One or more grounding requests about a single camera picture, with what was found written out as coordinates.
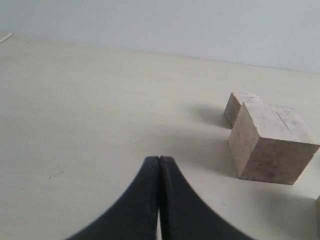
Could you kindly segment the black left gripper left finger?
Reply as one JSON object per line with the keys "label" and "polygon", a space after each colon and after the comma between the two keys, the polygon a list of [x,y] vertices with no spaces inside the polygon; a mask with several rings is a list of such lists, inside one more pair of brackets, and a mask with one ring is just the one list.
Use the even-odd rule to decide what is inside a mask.
{"label": "black left gripper left finger", "polygon": [[155,240],[160,159],[148,156],[120,198],[70,240]]}

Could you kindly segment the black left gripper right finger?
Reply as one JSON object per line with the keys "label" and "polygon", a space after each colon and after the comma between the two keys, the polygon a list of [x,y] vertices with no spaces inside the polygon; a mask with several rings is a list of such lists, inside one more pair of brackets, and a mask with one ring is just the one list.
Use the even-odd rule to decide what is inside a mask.
{"label": "black left gripper right finger", "polygon": [[163,240],[250,240],[193,190],[175,159],[161,156],[158,208]]}

